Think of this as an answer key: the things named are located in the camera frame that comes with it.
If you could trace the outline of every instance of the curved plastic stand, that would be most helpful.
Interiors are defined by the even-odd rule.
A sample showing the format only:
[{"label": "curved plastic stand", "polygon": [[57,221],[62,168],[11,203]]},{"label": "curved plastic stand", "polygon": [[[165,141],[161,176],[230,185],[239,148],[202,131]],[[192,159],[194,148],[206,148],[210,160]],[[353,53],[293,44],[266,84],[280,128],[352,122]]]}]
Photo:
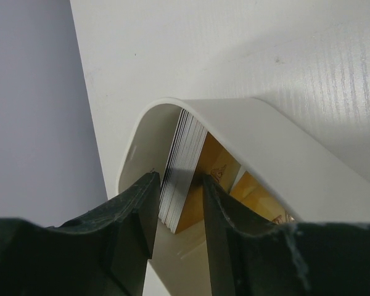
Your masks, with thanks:
[{"label": "curved plastic stand", "polygon": [[[121,192],[146,171],[162,176],[181,109],[301,221],[370,222],[370,183],[265,102],[165,98],[138,118],[118,176]],[[172,295],[211,295],[204,227],[175,236],[160,222],[151,261]]]}]

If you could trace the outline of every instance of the stack of cards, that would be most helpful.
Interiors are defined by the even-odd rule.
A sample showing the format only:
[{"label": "stack of cards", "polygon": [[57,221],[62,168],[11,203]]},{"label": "stack of cards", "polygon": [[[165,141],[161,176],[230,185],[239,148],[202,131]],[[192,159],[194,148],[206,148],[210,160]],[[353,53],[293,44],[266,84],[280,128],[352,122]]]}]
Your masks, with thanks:
[{"label": "stack of cards", "polygon": [[189,112],[182,110],[162,180],[159,218],[173,233],[203,220],[201,176],[275,223],[293,218]]}]

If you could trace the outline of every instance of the white surface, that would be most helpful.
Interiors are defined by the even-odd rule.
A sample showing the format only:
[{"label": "white surface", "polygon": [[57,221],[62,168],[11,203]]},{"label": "white surface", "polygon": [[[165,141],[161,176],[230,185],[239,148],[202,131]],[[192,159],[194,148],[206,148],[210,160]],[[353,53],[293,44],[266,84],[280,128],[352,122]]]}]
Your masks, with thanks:
[{"label": "white surface", "polygon": [[109,196],[159,97],[257,97],[370,181],[370,1],[72,0]]},{"label": "white surface", "polygon": [[150,264],[147,265],[146,274],[146,281],[144,283],[144,290],[142,292],[143,296],[170,296],[166,287],[163,285],[162,281]]},{"label": "white surface", "polygon": [[[159,221],[150,265],[153,267],[148,270],[152,271],[151,277],[156,277],[156,271],[156,279],[162,280],[170,295],[211,296],[204,221],[179,234],[172,234]],[[153,294],[152,283],[147,282],[145,287],[144,295],[161,295],[160,292]]]}]

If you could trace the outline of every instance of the gray wall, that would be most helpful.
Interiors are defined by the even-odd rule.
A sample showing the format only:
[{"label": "gray wall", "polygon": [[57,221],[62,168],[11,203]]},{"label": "gray wall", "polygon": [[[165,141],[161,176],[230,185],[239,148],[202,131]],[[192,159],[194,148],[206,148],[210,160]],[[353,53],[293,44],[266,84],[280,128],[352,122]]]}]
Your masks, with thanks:
[{"label": "gray wall", "polygon": [[0,216],[59,225],[107,200],[68,0],[0,0]]}]

